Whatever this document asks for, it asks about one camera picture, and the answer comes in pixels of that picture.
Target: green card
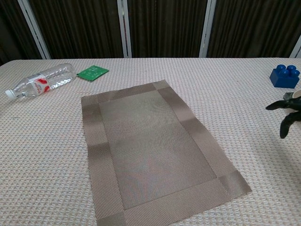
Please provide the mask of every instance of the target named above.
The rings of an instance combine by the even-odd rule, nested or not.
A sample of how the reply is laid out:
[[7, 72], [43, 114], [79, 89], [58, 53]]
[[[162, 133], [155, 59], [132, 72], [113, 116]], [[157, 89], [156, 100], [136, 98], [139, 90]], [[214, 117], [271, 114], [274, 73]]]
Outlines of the green card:
[[95, 79], [107, 73], [108, 71], [109, 71], [108, 69], [104, 69], [93, 65], [83, 70], [82, 72], [78, 73], [78, 76], [89, 81], [94, 81]]

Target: white tablecloth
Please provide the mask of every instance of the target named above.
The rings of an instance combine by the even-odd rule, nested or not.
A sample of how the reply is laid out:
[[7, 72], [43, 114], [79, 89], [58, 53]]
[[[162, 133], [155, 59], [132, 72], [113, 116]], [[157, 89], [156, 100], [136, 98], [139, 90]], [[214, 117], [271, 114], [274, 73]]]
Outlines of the white tablecloth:
[[[37, 98], [9, 101], [21, 78], [60, 63], [110, 70]], [[294, 89], [274, 88], [277, 64], [301, 59], [17, 60], [0, 67], [0, 225], [95, 225], [82, 96], [165, 79], [216, 138], [253, 192], [174, 225], [301, 225], [301, 123], [286, 139], [288, 110], [265, 107]], [[296, 89], [301, 89], [301, 82]]]

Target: bottle label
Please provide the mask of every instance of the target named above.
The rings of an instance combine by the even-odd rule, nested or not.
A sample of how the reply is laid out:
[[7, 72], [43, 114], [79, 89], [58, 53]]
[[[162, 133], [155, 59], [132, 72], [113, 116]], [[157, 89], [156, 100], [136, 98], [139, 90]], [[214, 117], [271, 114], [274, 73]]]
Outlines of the bottle label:
[[41, 73], [34, 74], [33, 76], [29, 77], [28, 80], [38, 95], [50, 90], [48, 81], [46, 80], [45, 76]]

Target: dark curtain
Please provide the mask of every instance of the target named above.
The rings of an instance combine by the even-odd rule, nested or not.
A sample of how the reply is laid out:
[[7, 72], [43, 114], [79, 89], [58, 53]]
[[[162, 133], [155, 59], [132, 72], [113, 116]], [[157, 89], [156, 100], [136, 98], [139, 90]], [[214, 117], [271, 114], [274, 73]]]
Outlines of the dark curtain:
[[217, 0], [207, 57], [289, 57], [301, 0]]
[[17, 0], [0, 0], [0, 65], [11, 60], [41, 59]]
[[123, 57], [116, 0], [29, 0], [52, 58]]
[[198, 57], [207, 0], [127, 0], [132, 57]]

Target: blue lego brick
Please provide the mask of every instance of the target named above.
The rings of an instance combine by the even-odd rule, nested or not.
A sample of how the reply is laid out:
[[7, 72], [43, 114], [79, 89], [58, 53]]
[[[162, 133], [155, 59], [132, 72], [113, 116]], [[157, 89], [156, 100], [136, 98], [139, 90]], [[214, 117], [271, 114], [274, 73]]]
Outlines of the blue lego brick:
[[289, 65], [287, 68], [284, 65], [278, 65], [277, 68], [273, 69], [269, 79], [274, 87], [293, 89], [299, 81], [299, 74], [300, 72], [294, 65]]

